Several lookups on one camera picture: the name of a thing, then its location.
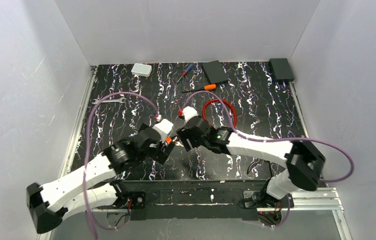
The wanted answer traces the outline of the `orange black padlock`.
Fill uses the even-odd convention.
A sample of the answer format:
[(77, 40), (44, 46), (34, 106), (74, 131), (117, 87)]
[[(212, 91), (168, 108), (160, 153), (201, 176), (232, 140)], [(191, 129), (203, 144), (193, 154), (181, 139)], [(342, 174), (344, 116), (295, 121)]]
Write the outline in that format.
[(170, 145), (172, 143), (173, 143), (173, 139), (171, 137), (167, 137), (166, 140), (165, 140), (165, 144)]

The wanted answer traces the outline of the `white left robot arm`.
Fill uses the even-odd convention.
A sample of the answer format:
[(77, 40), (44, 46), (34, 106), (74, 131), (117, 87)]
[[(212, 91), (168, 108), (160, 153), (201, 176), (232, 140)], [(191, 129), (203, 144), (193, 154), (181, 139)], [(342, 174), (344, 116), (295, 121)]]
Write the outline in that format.
[(164, 163), (174, 144), (170, 138), (173, 123), (167, 119), (105, 148), (73, 172), (49, 183), (36, 182), (26, 187), (26, 205), (38, 234), (58, 227), (64, 219), (92, 207), (124, 205), (129, 196), (115, 183), (97, 184), (143, 164), (148, 159)]

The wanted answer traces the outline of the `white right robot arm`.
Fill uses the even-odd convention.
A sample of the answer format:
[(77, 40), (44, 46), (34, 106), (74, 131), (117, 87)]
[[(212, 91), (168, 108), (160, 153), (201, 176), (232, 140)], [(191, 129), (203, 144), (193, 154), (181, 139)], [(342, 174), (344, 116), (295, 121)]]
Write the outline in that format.
[(270, 178), (262, 190), (262, 199), (280, 200), (296, 190), (315, 191), (326, 161), (310, 141), (241, 136), (230, 127), (215, 128), (200, 116), (189, 119), (177, 135), (187, 151), (205, 147), (216, 154), (254, 157), (284, 167), (282, 173)]

